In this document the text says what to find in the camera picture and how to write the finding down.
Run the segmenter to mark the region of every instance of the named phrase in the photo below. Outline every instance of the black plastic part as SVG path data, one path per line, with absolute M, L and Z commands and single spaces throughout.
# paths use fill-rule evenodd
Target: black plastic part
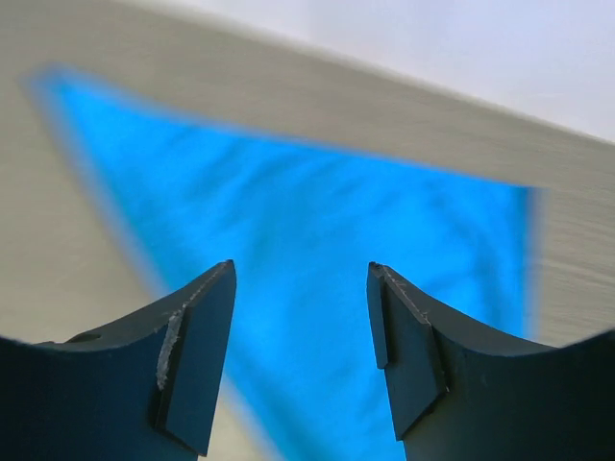
M 408 460 L 615 460 L 615 330 L 562 349 L 532 343 L 376 263 L 367 291 Z
M 0 337 L 0 457 L 206 454 L 234 308 L 231 261 L 64 344 Z

